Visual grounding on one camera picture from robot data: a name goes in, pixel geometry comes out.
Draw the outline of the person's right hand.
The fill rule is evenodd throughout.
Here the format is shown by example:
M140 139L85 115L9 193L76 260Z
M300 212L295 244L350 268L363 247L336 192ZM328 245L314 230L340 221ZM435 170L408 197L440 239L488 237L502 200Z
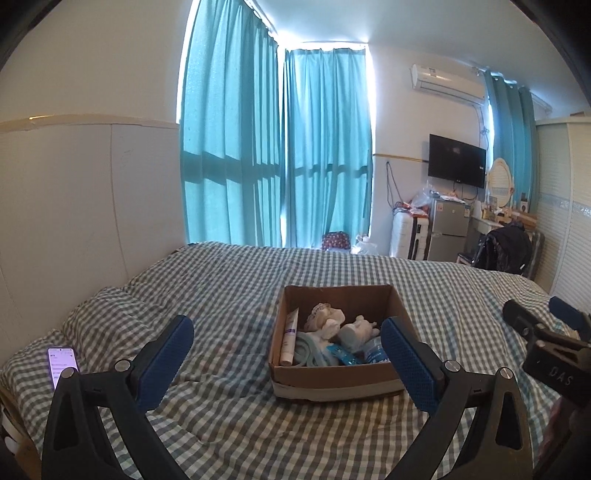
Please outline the person's right hand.
M569 430L570 417L573 413L573 404L560 397L553 405L549 423L544 433L544 444L546 446L558 441Z

